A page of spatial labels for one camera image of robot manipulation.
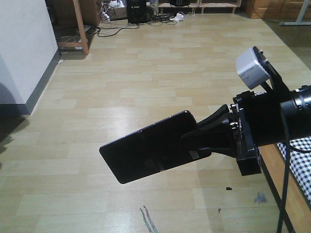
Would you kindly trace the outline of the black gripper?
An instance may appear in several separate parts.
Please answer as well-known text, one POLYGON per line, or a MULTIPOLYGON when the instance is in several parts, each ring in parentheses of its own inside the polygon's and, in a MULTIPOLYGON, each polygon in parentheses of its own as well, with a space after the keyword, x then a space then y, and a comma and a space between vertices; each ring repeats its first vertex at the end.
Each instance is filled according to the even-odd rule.
POLYGON ((180 145, 185 151, 183 157, 199 160, 219 153, 237 158, 242 175, 259 174, 258 147, 285 141, 280 104, 271 93, 255 95, 250 91, 238 94, 233 101, 236 104, 233 113, 240 123, 237 146, 229 126, 231 113, 224 104, 198 122, 196 128, 180 129, 180 145))

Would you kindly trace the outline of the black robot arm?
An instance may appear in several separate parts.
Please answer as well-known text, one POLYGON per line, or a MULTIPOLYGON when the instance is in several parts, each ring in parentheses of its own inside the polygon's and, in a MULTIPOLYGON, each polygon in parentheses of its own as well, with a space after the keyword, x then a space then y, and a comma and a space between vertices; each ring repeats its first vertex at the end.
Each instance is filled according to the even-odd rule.
POLYGON ((190 151, 215 152, 236 158, 243 176, 261 172, 258 148, 285 142, 284 117, 289 139, 311 134, 311 88, 304 85, 282 93, 246 91, 223 105, 196 129, 181 137, 190 151))

